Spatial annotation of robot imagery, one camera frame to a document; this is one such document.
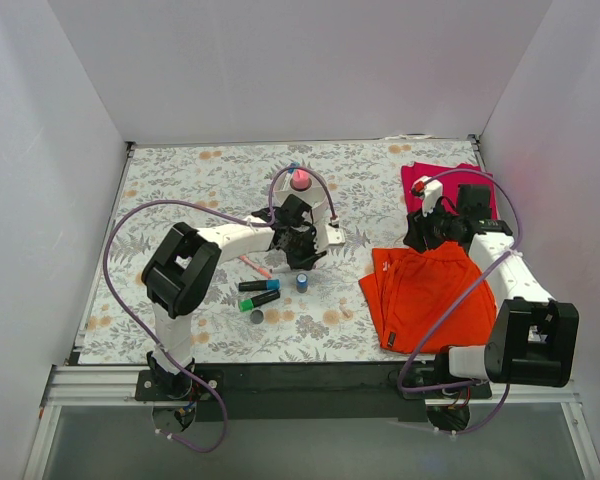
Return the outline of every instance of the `blue cap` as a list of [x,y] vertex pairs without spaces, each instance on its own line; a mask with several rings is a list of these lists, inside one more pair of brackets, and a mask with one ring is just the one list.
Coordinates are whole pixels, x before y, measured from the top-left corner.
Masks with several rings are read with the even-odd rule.
[[267,280],[267,290],[280,290],[280,280]]
[[304,288],[309,285],[309,277],[307,277],[304,273],[298,274],[296,277],[296,286],[300,288]]

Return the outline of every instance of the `floral pattern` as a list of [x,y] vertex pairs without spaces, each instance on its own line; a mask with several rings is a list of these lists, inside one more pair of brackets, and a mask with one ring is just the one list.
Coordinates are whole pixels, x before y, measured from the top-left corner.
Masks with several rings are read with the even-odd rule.
[[[217,147],[139,148],[130,160],[116,218],[156,199],[181,199],[243,217],[265,206],[273,174],[291,162],[328,182],[347,243],[331,248],[298,293],[295,274],[277,274],[282,297],[264,305],[258,325],[237,304],[241,281],[262,277],[239,260],[219,265],[194,315],[191,348],[200,363],[395,360],[380,349],[358,279],[370,273],[371,249],[397,246],[406,233],[400,167],[418,161],[475,164],[468,141],[376,141]],[[111,276],[122,298],[149,325],[153,311],[140,274],[174,223],[196,227],[223,221],[179,206],[144,210],[120,231]],[[252,254],[265,267],[284,265],[282,252]],[[101,272],[85,325],[81,364],[143,364],[154,348],[111,296]]]

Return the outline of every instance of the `orange shorts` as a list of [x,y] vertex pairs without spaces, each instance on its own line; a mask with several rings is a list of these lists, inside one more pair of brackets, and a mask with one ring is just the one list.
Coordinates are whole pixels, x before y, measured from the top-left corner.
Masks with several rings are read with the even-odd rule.
[[[375,272],[360,280],[380,346],[410,353],[447,308],[480,275],[456,243],[423,254],[410,248],[372,251]],[[482,282],[424,345],[438,353],[450,345],[484,345],[496,318],[491,289]]]

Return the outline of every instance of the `white wall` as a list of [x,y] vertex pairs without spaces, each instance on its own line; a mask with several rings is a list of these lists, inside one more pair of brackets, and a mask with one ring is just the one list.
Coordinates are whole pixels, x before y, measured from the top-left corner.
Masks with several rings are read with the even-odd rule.
[[489,115],[550,0],[50,0],[139,143],[434,133]]
[[0,0],[0,479],[69,353],[124,161],[49,5]]
[[482,141],[525,258],[580,311],[574,378],[600,456],[600,1],[554,0]]

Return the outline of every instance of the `gray floor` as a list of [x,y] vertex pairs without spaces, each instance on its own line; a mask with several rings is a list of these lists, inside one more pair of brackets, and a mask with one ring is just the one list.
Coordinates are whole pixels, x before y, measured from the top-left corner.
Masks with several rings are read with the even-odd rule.
[[[472,407],[475,419],[492,406]],[[209,444],[219,424],[187,437]],[[233,421],[220,449],[190,452],[154,434],[145,407],[65,407],[51,479],[579,479],[560,405],[506,405],[483,430],[452,441],[382,419]]]

